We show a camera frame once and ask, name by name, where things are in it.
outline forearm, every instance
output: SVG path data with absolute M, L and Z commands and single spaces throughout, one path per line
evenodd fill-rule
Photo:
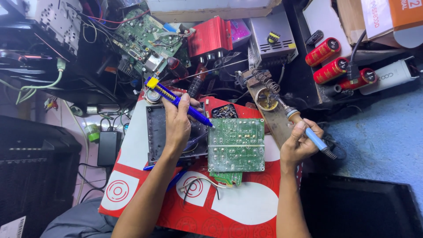
M 276 216 L 277 238 L 311 238 L 298 194 L 295 169 L 292 166 L 281 166 Z
M 150 235 L 156 225 L 166 189 L 178 161 L 174 158 L 175 154 L 177 152 L 164 150 L 145 182 L 119 217 L 112 238 L 144 238 Z

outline red heatsink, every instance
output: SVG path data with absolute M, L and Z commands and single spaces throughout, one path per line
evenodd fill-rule
M 231 23 L 219 16 L 193 27 L 196 32 L 188 37 L 190 57 L 220 48 L 232 50 Z

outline wooden board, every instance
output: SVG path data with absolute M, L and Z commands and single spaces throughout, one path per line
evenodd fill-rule
M 249 75 L 251 75 L 251 71 L 244 73 L 244 76 Z M 265 88 L 265 86 L 258 82 L 255 77 L 253 77 L 247 81 L 247 88 L 255 101 L 257 92 Z M 286 118 L 281 105 L 277 105 L 277 107 L 272 111 L 263 111 L 259 107 L 257 108 L 262 114 L 265 123 L 269 127 L 270 132 L 272 133 L 272 136 L 275 139 L 278 148 L 280 149 L 283 143 L 291 136 L 292 129 L 288 127 L 288 124 L 292 123 L 289 122 Z

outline tv main board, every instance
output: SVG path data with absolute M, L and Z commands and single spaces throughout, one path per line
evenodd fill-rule
M 212 118 L 209 172 L 264 171 L 264 120 Z
M 136 17 L 144 11 L 140 8 L 131 10 L 124 20 Z M 149 14 L 140 18 L 123 23 L 115 33 L 122 36 L 123 43 L 113 40 L 122 51 L 130 55 L 137 62 L 135 69 L 144 74 L 144 77 L 152 74 L 159 75 L 167 66 L 167 58 L 173 57 L 182 45 L 182 39 L 179 36 L 161 36 L 157 33 L 163 33 L 163 25 L 155 20 Z M 171 46 L 153 46 L 151 42 L 160 41 L 159 44 Z

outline power adapter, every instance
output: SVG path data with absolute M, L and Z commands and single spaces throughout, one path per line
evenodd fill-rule
M 119 153 L 121 132 L 102 131 L 99 140 L 97 166 L 113 166 Z

